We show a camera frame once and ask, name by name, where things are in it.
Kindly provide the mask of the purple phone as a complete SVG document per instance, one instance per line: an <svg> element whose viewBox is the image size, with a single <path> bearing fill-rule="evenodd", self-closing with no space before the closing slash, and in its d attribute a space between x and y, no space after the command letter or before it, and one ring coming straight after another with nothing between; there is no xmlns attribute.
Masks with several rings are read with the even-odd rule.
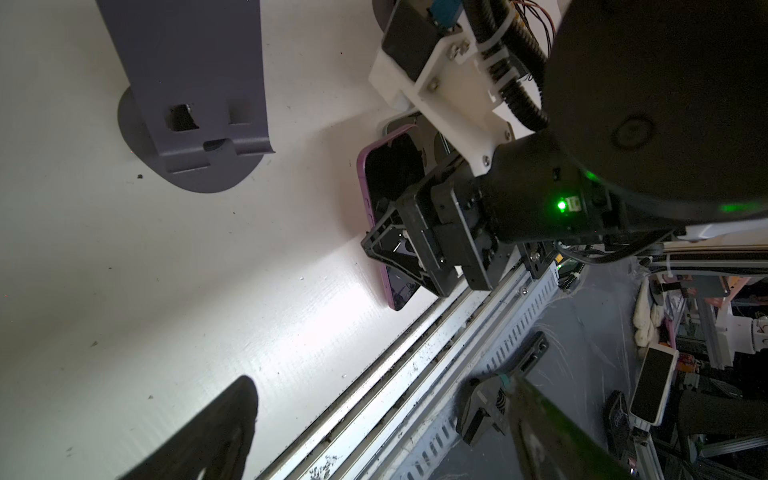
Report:
<svg viewBox="0 0 768 480"><path fill-rule="evenodd" d="M358 155L357 175L370 228L385 215L391 202L424 176L419 133L415 124L398 127ZM380 264L379 271L388 306L400 311L419 286L389 266Z"/></svg>

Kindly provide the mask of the black adjustable wrench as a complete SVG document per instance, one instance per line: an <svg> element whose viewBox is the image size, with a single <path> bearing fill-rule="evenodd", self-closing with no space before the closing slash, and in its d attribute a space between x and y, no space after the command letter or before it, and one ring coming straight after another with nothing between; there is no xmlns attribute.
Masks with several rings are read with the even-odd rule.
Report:
<svg viewBox="0 0 768 480"><path fill-rule="evenodd" d="M515 354L500 368L468 383L468 395L458 417L456 430L469 446L475 446L492 430L501 435L509 432L506 419L505 383L515 374L530 373L549 349L546 335L536 330L520 344Z"/></svg>

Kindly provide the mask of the white phone beyond rail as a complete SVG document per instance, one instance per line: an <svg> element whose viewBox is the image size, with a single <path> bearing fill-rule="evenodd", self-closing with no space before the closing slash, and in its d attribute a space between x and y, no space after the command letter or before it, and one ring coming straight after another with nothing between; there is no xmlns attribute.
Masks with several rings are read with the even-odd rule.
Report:
<svg viewBox="0 0 768 480"><path fill-rule="evenodd" d="M650 426L662 423L678 359L679 352L671 347L647 348L629 406L635 419Z"/></svg>

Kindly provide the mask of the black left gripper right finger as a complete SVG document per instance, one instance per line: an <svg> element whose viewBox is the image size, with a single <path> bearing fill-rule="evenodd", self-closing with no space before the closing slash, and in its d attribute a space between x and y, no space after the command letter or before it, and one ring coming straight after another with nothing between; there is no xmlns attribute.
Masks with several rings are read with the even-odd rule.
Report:
<svg viewBox="0 0 768 480"><path fill-rule="evenodd" d="M629 471L598 446L536 387L506 381L506 416L525 479L628 479Z"/></svg>

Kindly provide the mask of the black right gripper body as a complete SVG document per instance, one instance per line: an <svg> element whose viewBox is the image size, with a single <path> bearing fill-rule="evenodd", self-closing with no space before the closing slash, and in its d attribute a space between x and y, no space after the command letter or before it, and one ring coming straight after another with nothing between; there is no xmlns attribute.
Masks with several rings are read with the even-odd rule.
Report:
<svg viewBox="0 0 768 480"><path fill-rule="evenodd" d="M408 274L440 297L463 276L473 290L494 290L514 246L501 241L466 161L445 161L396 202L418 260Z"/></svg>

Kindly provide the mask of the black phone stand front left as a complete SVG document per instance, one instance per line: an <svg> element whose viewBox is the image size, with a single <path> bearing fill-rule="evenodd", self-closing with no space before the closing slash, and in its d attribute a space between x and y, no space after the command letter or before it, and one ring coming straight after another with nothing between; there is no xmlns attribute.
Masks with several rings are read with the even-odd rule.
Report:
<svg viewBox="0 0 768 480"><path fill-rule="evenodd" d="M272 153L258 0L97 6L129 82L121 135L154 173L218 193Z"/></svg>

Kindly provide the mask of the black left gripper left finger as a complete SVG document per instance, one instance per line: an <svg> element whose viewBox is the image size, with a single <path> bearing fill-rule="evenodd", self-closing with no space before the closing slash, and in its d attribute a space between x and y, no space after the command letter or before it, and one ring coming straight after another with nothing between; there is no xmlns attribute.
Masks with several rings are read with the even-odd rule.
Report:
<svg viewBox="0 0 768 480"><path fill-rule="evenodd" d="M256 385L250 377L242 375L123 477L241 479L257 415Z"/></svg>

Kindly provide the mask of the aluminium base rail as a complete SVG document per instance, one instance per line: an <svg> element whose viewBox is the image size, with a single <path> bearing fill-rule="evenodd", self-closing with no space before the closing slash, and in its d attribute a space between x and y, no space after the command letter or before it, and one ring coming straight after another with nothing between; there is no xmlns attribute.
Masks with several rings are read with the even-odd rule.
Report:
<svg viewBox="0 0 768 480"><path fill-rule="evenodd" d="M454 398L521 348L557 291L554 264L492 292L435 302L262 473L263 479L426 479L457 441Z"/></svg>

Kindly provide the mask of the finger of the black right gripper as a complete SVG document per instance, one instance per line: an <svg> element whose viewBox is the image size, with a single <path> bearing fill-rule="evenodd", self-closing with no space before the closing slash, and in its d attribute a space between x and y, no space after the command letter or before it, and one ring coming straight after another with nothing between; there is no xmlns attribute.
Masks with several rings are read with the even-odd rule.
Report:
<svg viewBox="0 0 768 480"><path fill-rule="evenodd" d="M404 221L394 203L361 242L365 254L383 265L398 270L408 279L420 281L419 259Z"/></svg>

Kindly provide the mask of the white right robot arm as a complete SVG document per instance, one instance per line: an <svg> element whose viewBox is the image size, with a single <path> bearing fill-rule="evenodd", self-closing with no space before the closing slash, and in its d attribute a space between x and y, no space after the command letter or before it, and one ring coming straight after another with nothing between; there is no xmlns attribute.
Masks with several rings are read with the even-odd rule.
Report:
<svg viewBox="0 0 768 480"><path fill-rule="evenodd" d="M431 293L766 217L765 2L573 1L544 46L508 1L385 8L371 83L453 151L362 248Z"/></svg>

